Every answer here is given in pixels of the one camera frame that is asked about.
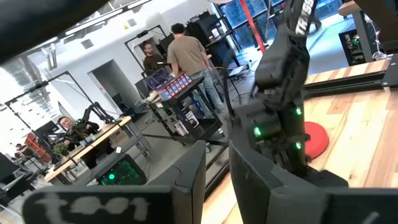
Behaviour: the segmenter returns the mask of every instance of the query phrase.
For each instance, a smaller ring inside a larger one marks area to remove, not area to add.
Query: red pole
[[[250,15],[248,5],[246,5],[245,0],[240,0],[240,1],[241,1],[241,5],[243,7],[243,11],[244,11],[246,17],[248,18],[251,29],[253,30],[256,41],[260,45],[261,53],[264,55],[266,53],[266,48],[264,47],[264,44],[262,43],[262,40],[260,37],[260,34],[258,33],[256,26],[254,25],[253,18]]]

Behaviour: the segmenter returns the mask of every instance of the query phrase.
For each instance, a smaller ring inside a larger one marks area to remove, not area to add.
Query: beige t-shirt
[[[194,37],[178,37],[169,45],[167,62],[177,63],[187,73],[193,75],[207,68],[202,57],[205,48]]]

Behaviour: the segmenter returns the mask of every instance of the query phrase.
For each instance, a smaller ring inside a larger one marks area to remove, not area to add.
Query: green led light
[[[254,135],[256,137],[260,137],[261,136],[261,130],[258,127],[254,128]]]
[[[301,149],[301,147],[302,147],[301,143],[300,142],[296,142],[296,148],[297,149]]]
[[[296,108],[296,113],[297,115],[303,114],[303,111],[301,111],[301,108]]]

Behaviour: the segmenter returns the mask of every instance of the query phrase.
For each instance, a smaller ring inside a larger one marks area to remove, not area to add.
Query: man in beige shirt
[[[225,111],[224,104],[221,102],[220,96],[211,79],[211,67],[205,48],[198,39],[185,35],[183,24],[174,24],[172,26],[172,32],[175,40],[169,45],[167,61],[172,64],[173,73],[175,75],[180,73],[179,66],[192,80],[205,77],[203,82],[199,84],[199,88],[203,94],[206,92],[209,94],[216,108],[216,112],[223,113]],[[212,117],[205,102],[196,90],[193,91],[193,97],[199,102],[205,116]]]

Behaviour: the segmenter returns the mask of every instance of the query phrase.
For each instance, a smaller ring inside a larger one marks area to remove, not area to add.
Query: red disc
[[[314,122],[305,122],[305,133],[311,139],[305,142],[305,153],[310,156],[310,160],[322,154],[329,145],[329,136],[325,128]]]

